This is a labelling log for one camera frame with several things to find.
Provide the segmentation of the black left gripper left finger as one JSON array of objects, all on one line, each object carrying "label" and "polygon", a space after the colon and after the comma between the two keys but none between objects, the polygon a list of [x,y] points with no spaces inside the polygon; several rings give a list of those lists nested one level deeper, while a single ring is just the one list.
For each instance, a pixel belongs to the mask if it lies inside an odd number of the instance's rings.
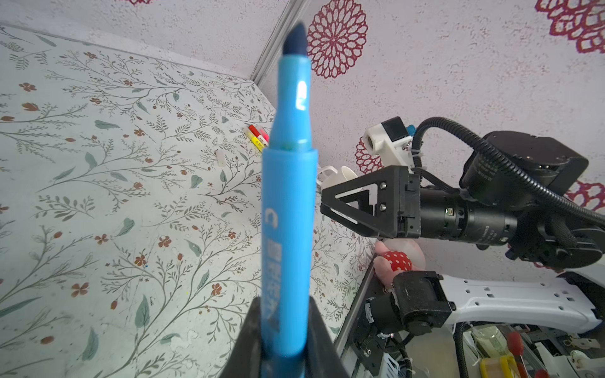
[{"label": "black left gripper left finger", "polygon": [[261,298],[252,300],[220,378],[259,378],[262,363]]}]

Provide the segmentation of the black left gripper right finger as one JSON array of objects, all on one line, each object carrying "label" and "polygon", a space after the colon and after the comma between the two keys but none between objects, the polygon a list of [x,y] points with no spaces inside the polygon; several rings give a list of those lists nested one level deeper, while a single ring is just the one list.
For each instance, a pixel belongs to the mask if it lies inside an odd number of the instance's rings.
[{"label": "black left gripper right finger", "polygon": [[309,298],[307,345],[305,347],[306,378],[348,378],[339,354],[315,300]]}]

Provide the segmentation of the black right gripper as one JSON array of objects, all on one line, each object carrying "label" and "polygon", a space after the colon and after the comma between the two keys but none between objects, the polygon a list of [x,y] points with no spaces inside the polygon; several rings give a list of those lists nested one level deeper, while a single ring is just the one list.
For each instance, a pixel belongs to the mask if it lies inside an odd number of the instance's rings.
[{"label": "black right gripper", "polygon": [[441,239],[502,246],[517,230],[512,213],[464,199],[459,192],[422,187],[405,166],[327,187],[321,213],[364,237]]}]

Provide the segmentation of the blue highlighter pen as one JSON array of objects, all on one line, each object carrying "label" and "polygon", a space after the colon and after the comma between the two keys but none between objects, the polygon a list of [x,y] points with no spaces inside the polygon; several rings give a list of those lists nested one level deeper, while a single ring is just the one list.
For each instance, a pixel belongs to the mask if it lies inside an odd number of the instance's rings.
[{"label": "blue highlighter pen", "polygon": [[310,77],[307,30],[298,23],[282,45],[276,116],[262,153],[263,377],[304,375],[318,165]]}]

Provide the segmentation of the yellow highlighter pen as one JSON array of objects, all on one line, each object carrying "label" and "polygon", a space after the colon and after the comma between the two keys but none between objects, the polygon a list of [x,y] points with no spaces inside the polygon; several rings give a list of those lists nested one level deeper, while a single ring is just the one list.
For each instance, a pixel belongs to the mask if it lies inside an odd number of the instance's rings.
[{"label": "yellow highlighter pen", "polygon": [[249,138],[249,140],[255,145],[255,147],[262,152],[264,149],[262,142],[249,129],[244,129],[244,132],[247,138]]}]

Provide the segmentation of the white red marker pen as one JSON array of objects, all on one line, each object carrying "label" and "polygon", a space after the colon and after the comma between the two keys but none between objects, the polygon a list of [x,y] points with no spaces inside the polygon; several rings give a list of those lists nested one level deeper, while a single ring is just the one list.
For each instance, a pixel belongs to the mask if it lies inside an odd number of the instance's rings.
[{"label": "white red marker pen", "polygon": [[269,143],[267,141],[267,139],[263,136],[263,134],[261,134],[261,132],[253,125],[249,125],[248,126],[249,130],[252,132],[252,134],[264,145],[264,146],[268,146]]}]

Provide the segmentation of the pink highlighter pen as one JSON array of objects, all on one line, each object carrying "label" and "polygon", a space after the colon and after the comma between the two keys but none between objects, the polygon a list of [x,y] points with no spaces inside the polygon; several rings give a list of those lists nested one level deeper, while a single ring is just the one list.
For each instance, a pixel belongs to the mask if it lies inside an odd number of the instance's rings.
[{"label": "pink highlighter pen", "polygon": [[262,137],[266,140],[266,142],[269,143],[269,135],[264,131],[264,129],[260,129],[259,132],[262,135]]}]

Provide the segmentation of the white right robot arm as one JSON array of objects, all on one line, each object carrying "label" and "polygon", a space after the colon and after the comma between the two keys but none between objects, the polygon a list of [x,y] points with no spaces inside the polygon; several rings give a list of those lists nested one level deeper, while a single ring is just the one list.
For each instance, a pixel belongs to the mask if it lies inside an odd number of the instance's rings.
[{"label": "white right robot arm", "polygon": [[[378,239],[440,239],[481,248],[508,246],[513,259],[583,269],[603,257],[604,231],[530,203],[511,213],[487,206],[425,169],[389,166],[321,192],[321,212]],[[586,333],[604,321],[604,281],[587,275],[554,283],[463,280],[433,271],[396,272],[392,293],[373,299],[367,321],[378,332],[423,335],[474,321],[531,324]]]}]

